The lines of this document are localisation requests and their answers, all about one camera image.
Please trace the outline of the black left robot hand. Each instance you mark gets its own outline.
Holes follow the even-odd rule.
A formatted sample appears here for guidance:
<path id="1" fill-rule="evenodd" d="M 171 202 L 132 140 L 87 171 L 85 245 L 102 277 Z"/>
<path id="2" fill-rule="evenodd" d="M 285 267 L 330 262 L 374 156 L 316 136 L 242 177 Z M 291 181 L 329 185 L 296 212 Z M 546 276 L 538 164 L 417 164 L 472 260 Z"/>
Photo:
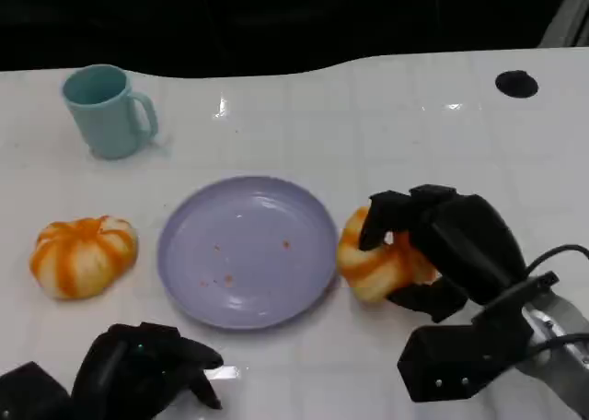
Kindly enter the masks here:
<path id="1" fill-rule="evenodd" d="M 204 406 L 221 401 L 205 372 L 224 359 L 175 327 L 113 324 L 90 346 L 75 378 L 76 419 L 153 419 L 191 392 Z"/>

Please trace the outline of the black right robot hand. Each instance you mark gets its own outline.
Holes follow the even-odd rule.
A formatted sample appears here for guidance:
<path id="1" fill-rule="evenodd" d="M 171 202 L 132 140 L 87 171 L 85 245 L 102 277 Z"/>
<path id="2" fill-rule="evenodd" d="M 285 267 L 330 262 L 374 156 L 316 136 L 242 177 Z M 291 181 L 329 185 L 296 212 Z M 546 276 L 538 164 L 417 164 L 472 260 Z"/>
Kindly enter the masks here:
<path id="1" fill-rule="evenodd" d="M 409 282 L 387 300 L 425 313 L 438 323 L 468 301 L 485 306 L 529 276 L 514 234 L 496 209 L 477 194 L 423 184 L 409 193 L 379 192 L 360 232 L 358 247 L 383 246 L 385 235 L 405 233 L 416 250 L 439 273 L 430 284 Z"/>

